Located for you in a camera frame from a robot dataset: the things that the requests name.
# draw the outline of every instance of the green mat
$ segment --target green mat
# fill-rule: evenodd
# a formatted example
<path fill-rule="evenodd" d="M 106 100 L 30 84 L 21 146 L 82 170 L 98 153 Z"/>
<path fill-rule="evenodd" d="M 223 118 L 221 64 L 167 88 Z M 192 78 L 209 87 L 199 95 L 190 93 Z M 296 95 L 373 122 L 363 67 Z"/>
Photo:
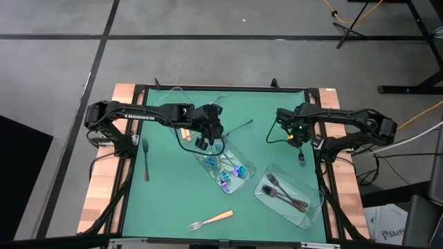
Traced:
<path fill-rule="evenodd" d="M 147 104 L 152 105 L 164 93 L 150 89 Z M 144 122 L 141 138 L 147 138 L 150 144 L 150 181 L 144 181 L 145 162 L 143 148 L 139 146 L 123 236 L 325 243 L 321 213 L 309 230 L 302 230 L 259 202 L 253 193 L 270 163 L 278 164 L 295 178 L 318 189 L 311 145 L 303 147 L 306 160 L 303 167 L 298 163 L 297 149 L 283 142 L 266 143 L 277 108 L 294 109 L 305 101 L 304 93 L 186 91 L 196 107 L 208 104 L 222 93 L 228 94 L 217 101 L 224 108 L 220 118 L 225 131 L 253 119 L 251 124 L 234 131 L 229 139 L 257 167 L 255 176 L 236 193 L 225 194 L 194 155 L 179 147 L 168 128 Z M 285 138 L 284 131 L 276 126 L 271 140 Z M 186 230 L 191 223 L 228 210 L 233 210 L 234 216 L 194 232 Z"/>

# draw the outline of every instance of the concrete floor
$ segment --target concrete floor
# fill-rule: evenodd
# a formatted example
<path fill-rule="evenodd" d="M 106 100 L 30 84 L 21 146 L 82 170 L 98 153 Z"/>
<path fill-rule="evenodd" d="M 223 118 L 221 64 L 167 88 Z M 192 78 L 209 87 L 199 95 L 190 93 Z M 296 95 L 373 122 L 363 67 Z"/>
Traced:
<path fill-rule="evenodd" d="M 331 0 L 343 19 L 362 4 Z M 3 0 L 0 34 L 102 34 L 112 0 Z M 414 1 L 429 30 L 441 26 L 428 1 Z M 339 35 L 322 0 L 215 1 L 125 0 L 118 7 L 112 35 L 237 34 Z M 408 7 L 383 4 L 355 30 L 365 35 L 419 35 Z M 99 41 L 0 40 L 0 114 L 66 142 Z M 89 103 L 109 100 L 115 83 L 227 84 L 335 88 L 343 109 L 373 108 L 399 124 L 434 105 L 441 96 L 380 95 L 377 86 L 416 85 L 438 69 L 421 42 L 335 41 L 108 41 Z M 397 134 L 407 138 L 434 125 L 434 111 Z M 48 236 L 75 234 L 88 186 L 89 163 L 96 150 L 81 128 L 57 202 Z M 437 133 L 390 153 L 431 152 Z M 432 157 L 392 158 L 409 182 L 430 178 Z M 354 158 L 357 172 L 374 167 L 371 158 Z M 53 175 L 42 182 L 50 182 Z M 405 185 L 384 162 L 375 182 L 388 189 Z M 45 191 L 34 200 L 44 199 Z M 30 224 L 35 218 L 23 222 Z"/>

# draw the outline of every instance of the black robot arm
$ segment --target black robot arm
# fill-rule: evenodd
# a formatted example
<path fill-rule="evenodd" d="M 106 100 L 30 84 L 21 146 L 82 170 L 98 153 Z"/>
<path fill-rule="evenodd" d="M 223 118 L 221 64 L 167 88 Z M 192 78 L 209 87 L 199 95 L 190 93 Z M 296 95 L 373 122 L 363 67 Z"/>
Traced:
<path fill-rule="evenodd" d="M 119 118 L 157 122 L 174 129 L 184 128 L 201 133 L 195 145 L 206 150 L 214 139 L 221 138 L 223 127 L 219 115 L 223 108 L 216 104 L 205 104 L 195 108 L 193 104 L 164 104 L 151 107 L 138 104 L 122 104 L 117 101 L 100 101 L 88 106 L 84 125 L 89 131 L 99 131 L 114 144 L 114 155 L 133 158 L 136 147 L 128 134 L 122 134 L 113 121 Z"/>
<path fill-rule="evenodd" d="M 275 119 L 288 134 L 287 142 L 299 148 L 304 142 L 314 140 L 327 163 L 335 161 L 337 154 L 344 149 L 358 149 L 364 144 L 389 145 L 394 141 L 397 123 L 372 109 L 344 111 L 324 109 L 315 104 L 303 103 L 294 111 L 279 108 Z M 331 122 L 353 125 L 360 131 L 342 138 L 327 137 L 316 141 L 314 125 L 317 122 Z"/>

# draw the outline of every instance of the orange handle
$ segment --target orange handle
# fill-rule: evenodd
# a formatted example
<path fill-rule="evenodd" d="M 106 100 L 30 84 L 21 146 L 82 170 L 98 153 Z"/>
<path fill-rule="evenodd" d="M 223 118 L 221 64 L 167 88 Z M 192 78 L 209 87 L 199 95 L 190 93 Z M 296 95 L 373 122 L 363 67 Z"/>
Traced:
<path fill-rule="evenodd" d="M 223 214 L 217 215 L 214 218 L 208 219 L 207 221 L 205 221 L 205 223 L 211 223 L 211 222 L 214 222 L 214 221 L 219 221 L 221 219 L 225 219 L 225 218 L 231 217 L 233 215 L 234 215 L 234 212 L 232 210 L 231 211 L 227 211 L 227 212 L 224 212 Z"/>

